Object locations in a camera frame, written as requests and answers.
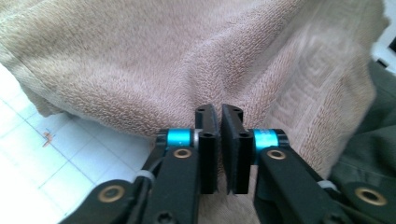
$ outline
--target blue ring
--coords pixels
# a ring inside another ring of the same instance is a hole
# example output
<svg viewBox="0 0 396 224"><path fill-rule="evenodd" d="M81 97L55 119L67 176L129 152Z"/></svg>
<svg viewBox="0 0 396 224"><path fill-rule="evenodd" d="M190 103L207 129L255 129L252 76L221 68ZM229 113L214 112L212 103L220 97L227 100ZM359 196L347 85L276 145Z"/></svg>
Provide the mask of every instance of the blue ring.
<svg viewBox="0 0 396 224"><path fill-rule="evenodd" d="M169 147L189 147L191 142L190 129L169 129L167 136L167 148Z"/></svg>
<svg viewBox="0 0 396 224"><path fill-rule="evenodd" d="M256 159L254 164L259 164L260 153L267 147L278 147L279 141L277 135L272 129L254 129L254 141L256 147Z"/></svg>

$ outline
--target floor tile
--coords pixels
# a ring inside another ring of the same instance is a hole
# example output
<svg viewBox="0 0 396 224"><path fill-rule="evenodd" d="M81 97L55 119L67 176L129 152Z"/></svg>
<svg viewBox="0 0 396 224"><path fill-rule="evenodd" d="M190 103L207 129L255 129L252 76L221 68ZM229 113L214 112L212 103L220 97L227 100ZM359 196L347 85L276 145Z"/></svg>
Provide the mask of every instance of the floor tile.
<svg viewBox="0 0 396 224"><path fill-rule="evenodd" d="M53 137L55 146L67 159L72 159L93 137L73 120L67 123Z"/></svg>
<svg viewBox="0 0 396 224"><path fill-rule="evenodd" d="M80 125L83 129L85 129L85 131L90 133L92 136L96 136L103 129L107 129L107 127L101 125L100 123L98 123L96 121L82 119L77 116L73 117L73 121L75 121L78 125Z"/></svg>
<svg viewBox="0 0 396 224"><path fill-rule="evenodd" d="M41 187L64 212L75 209L92 189L91 180L70 162Z"/></svg>
<svg viewBox="0 0 396 224"><path fill-rule="evenodd" d="M133 170L138 171L143 167L148 156L149 142L144 139L136 139L134 145L128 147L120 158Z"/></svg>
<svg viewBox="0 0 396 224"><path fill-rule="evenodd" d="M71 160L93 183L110 168L118 158L95 138Z"/></svg>
<svg viewBox="0 0 396 224"><path fill-rule="evenodd" d="M8 101L7 104L23 119L29 119L37 113L37 109L33 103L30 102L25 93L19 94L11 101Z"/></svg>
<svg viewBox="0 0 396 224"><path fill-rule="evenodd" d="M40 187L67 163L67 159L49 145L25 155L18 162L21 171Z"/></svg>
<svg viewBox="0 0 396 224"><path fill-rule="evenodd" d="M0 100L0 115L0 137L23 123L23 118L2 100Z"/></svg>
<svg viewBox="0 0 396 224"><path fill-rule="evenodd" d="M122 179L133 182L135 179L135 171L127 166L123 161L116 161L104 175L100 177L97 184L101 184L113 179Z"/></svg>
<svg viewBox="0 0 396 224"><path fill-rule="evenodd" d="M63 216L59 207L35 188L20 171L0 154L0 223L57 223Z"/></svg>
<svg viewBox="0 0 396 224"><path fill-rule="evenodd" d="M120 157L128 148L135 146L135 142L141 141L141 139L144 137L127 133L119 133L112 129L106 128L96 135L96 138L108 149L112 150L114 154Z"/></svg>
<svg viewBox="0 0 396 224"><path fill-rule="evenodd" d="M70 121L70 118L67 113L55 114L47 118L36 113L26 121L41 134L44 132L56 134L64 125L66 125L67 122Z"/></svg>
<svg viewBox="0 0 396 224"><path fill-rule="evenodd" d="M45 142L43 136L24 122L0 139L0 149L17 161L33 151L43 149Z"/></svg>

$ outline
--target terry cloth towel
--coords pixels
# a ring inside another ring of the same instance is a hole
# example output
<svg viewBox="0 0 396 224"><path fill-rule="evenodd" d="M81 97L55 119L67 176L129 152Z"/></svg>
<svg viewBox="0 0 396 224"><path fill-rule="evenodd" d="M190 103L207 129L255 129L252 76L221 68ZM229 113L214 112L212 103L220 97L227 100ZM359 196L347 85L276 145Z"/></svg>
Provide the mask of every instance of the terry cloth towel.
<svg viewBox="0 0 396 224"><path fill-rule="evenodd" d="M327 176L375 97L382 13L379 0L0 0L0 63L42 115L127 133L241 107ZM251 193L203 197L200 222L257 222Z"/></svg>

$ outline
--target brown fabric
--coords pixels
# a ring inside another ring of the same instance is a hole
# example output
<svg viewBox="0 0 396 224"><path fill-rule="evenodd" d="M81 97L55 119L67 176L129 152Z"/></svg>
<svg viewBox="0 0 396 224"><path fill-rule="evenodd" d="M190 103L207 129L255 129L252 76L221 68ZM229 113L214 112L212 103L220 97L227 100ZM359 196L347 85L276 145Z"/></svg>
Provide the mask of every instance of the brown fabric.
<svg viewBox="0 0 396 224"><path fill-rule="evenodd" d="M326 176L375 97L366 64L382 12L371 0L0 0L0 63L43 115L127 133L239 106L247 128L284 129ZM255 223L250 198L205 196L200 222Z"/></svg>

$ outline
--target dark green fabric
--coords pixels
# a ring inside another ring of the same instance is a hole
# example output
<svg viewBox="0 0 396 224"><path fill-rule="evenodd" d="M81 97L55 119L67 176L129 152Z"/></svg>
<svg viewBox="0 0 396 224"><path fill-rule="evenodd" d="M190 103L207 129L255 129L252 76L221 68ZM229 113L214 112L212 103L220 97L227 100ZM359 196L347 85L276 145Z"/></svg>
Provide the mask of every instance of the dark green fabric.
<svg viewBox="0 0 396 224"><path fill-rule="evenodd" d="M330 180L338 186L365 182L396 196L396 77L377 63L369 71L377 96Z"/></svg>

